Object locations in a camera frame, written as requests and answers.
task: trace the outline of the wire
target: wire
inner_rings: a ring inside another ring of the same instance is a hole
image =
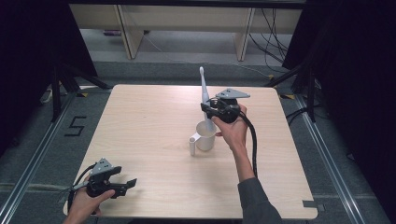
[[[253,43],[257,46],[257,48],[259,48],[260,50],[262,50],[265,54],[264,54],[264,61],[265,61],[265,65],[272,71],[274,72],[278,72],[278,73],[285,73],[282,71],[278,71],[275,70],[274,68],[272,68],[268,62],[267,62],[267,54],[269,54],[271,57],[273,57],[274,59],[276,59],[277,61],[279,61],[280,63],[283,63],[283,61],[281,59],[279,59],[278,57],[275,56],[275,54],[271,53],[270,51],[268,51],[267,49],[263,48],[260,44],[258,44],[256,42],[256,40],[253,38],[253,36],[251,34],[249,34],[251,40],[253,41]]]
[[[316,107],[321,107],[321,104],[319,104],[319,105],[314,105],[314,108],[316,108]],[[299,115],[301,115],[301,114],[303,114],[304,112],[307,112],[307,111],[308,111],[308,107],[304,107],[304,108],[298,109],[298,110],[292,112],[291,114],[287,115],[287,116],[286,116],[286,119],[288,119],[288,118],[291,117],[291,120],[288,122],[289,126],[293,123],[293,121],[294,121]]]
[[[242,111],[240,111],[239,117],[241,117],[244,122],[247,124],[247,126],[250,129],[251,132],[251,138],[253,142],[253,150],[252,150],[252,156],[251,156],[251,163],[253,166],[253,173],[256,177],[257,176],[257,136],[256,136],[256,130],[253,127],[253,124],[250,122],[246,114]]]
[[[284,51],[287,51],[288,48],[285,45],[283,45],[279,41],[279,39],[277,38],[277,33],[276,33],[276,9],[273,8],[272,12],[273,12],[273,22],[272,22],[272,25],[271,25],[270,22],[268,21],[266,15],[265,15],[265,13],[264,13],[264,10],[262,9],[262,15],[264,16],[265,21],[267,22],[268,28],[270,29],[269,38],[268,39],[265,38],[263,34],[262,34],[262,37],[267,41],[267,45],[266,45],[265,49],[268,48],[269,44],[271,44],[272,46],[276,47],[279,50],[279,54],[280,54],[280,57],[282,58],[282,63],[283,63],[283,60],[286,57],[286,53]],[[274,39],[275,39],[275,41],[277,43],[277,46],[275,46],[274,44],[271,43],[271,37],[272,36],[274,37]]]

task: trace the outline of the gray sleeve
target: gray sleeve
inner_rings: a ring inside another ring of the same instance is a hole
[[[282,223],[277,210],[268,201],[258,178],[250,178],[238,184],[244,224]]]

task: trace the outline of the white cup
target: white cup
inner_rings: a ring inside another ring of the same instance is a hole
[[[205,121],[197,124],[196,133],[190,137],[190,154],[195,155],[195,145],[202,151],[212,149],[215,144],[216,126],[213,125],[214,130],[211,132],[206,129]]]

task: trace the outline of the human hand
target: human hand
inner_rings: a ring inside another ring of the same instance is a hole
[[[244,105],[239,106],[241,107],[241,111],[246,114],[247,108]],[[225,123],[215,116],[212,117],[212,121],[221,130],[221,132],[216,133],[216,136],[222,136],[234,154],[247,153],[246,139],[248,125],[242,120],[241,117],[238,117],[233,123]]]
[[[239,106],[241,107],[241,111],[246,115],[247,108],[244,105]],[[239,182],[254,177],[246,148],[248,125],[241,117],[238,117],[233,123],[225,123],[218,117],[212,117],[212,120],[221,130],[220,133],[216,133],[216,136],[223,136],[225,142],[233,152]]]
[[[93,212],[97,216],[101,216],[100,203],[111,198],[115,193],[116,191],[111,189],[92,198],[87,194],[87,188],[79,189],[67,214],[67,218],[64,220],[64,224],[83,223]]]

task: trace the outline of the black device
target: black device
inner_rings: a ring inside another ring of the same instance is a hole
[[[90,177],[87,181],[84,181],[79,184],[80,179],[89,171],[90,172]],[[119,196],[125,196],[126,191],[130,188],[133,188],[136,185],[136,180],[133,179],[125,184],[113,184],[109,181],[109,178],[112,175],[119,174],[121,172],[121,167],[120,166],[112,166],[110,162],[108,162],[105,158],[102,158],[99,160],[94,165],[91,165],[88,167],[78,178],[76,183],[73,185],[73,187],[69,190],[69,198],[68,198],[68,204],[67,204],[67,209],[70,209],[74,195],[78,189],[87,187],[87,194],[90,197],[96,197],[101,195],[102,193],[114,189],[116,192],[115,194],[111,197],[112,199],[116,199]]]
[[[215,98],[209,99],[209,105],[201,103],[201,109],[209,119],[216,116],[226,123],[233,123],[241,113],[236,98],[247,97],[250,97],[247,93],[226,89],[216,94]]]

